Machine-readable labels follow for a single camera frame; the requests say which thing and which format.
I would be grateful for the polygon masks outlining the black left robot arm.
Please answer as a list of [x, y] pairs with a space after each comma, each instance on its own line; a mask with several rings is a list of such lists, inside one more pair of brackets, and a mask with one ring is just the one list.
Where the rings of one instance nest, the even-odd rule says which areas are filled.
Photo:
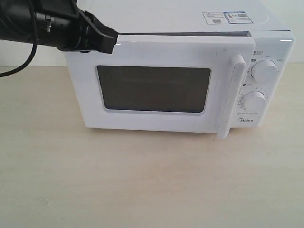
[[76, 0], [2, 0], [0, 38], [55, 47], [63, 52], [111, 54], [119, 33], [101, 23]]

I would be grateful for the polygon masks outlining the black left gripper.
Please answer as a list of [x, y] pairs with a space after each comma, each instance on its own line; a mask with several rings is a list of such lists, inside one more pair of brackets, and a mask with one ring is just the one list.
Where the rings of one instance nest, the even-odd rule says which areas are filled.
[[61, 51], [98, 51], [111, 54], [117, 43], [118, 32], [88, 11], [77, 6], [76, 0], [62, 1], [64, 23], [57, 48]]

